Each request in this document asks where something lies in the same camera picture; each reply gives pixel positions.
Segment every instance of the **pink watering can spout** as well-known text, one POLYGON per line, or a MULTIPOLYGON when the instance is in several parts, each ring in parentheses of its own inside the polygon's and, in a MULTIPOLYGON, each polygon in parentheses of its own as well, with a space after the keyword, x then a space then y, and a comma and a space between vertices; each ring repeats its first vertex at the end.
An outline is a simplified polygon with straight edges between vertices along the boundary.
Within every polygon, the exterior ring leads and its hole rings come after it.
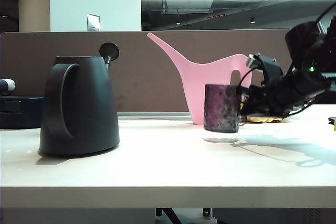
MULTIPOLYGON (((204 124, 204 94, 206 84, 230 84, 234 70, 243 76, 250 69, 245 65, 247 57, 232 55, 206 64, 194 63, 152 33, 147 36, 171 58, 180 73, 185 98, 194 124, 204 124)), ((252 74, 248 74, 242 85, 250 86, 252 74)))

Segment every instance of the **wire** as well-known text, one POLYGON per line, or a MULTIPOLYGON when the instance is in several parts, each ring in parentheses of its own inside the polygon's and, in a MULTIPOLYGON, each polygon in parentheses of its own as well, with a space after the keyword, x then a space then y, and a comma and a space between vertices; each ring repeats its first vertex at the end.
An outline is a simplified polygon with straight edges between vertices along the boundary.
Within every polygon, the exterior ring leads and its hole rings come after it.
POLYGON ((255 70, 255 69, 258 69, 258 67, 254 67, 254 68, 251 68, 250 70, 248 70, 247 71, 247 73, 246 74, 244 74, 244 76, 242 77, 242 79, 240 80, 240 82, 239 82, 239 84, 237 85, 237 87, 241 87, 242 85, 242 82, 243 82, 243 80, 247 77, 247 75, 249 74, 249 73, 251 73, 253 70, 255 70))

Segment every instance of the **white object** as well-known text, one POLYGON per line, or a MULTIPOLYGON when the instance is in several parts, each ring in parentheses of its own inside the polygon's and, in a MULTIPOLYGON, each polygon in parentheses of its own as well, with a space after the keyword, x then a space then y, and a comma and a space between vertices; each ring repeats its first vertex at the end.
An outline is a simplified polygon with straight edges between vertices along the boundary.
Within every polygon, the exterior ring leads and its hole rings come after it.
POLYGON ((2 90, 2 92, 4 91, 12 91, 15 89, 15 82, 12 79, 0 79, 0 82, 6 82, 8 85, 8 90, 2 90))

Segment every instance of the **watering can spout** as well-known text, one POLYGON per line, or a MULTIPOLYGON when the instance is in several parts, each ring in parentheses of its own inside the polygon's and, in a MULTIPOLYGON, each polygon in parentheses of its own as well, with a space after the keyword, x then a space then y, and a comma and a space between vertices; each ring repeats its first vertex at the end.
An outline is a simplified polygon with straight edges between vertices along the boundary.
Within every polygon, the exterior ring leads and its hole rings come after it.
POLYGON ((172 62, 175 64, 178 71, 181 73, 182 69, 186 69, 189 66, 192 66, 193 63, 186 59, 180 52, 178 52, 176 49, 168 45, 166 42, 164 42, 162 39, 160 39, 158 36, 148 33, 147 37, 149 37, 152 41, 154 41, 165 53, 169 56, 169 58, 172 60, 172 62))

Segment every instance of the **white wall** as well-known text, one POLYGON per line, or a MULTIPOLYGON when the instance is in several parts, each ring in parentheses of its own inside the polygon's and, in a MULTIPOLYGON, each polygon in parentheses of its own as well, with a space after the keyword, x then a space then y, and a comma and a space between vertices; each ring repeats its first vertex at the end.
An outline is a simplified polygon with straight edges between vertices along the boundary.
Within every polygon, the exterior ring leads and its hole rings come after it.
POLYGON ((50 0, 50 30, 86 31, 87 13, 100 16, 101 31, 141 30, 141 0, 50 0))

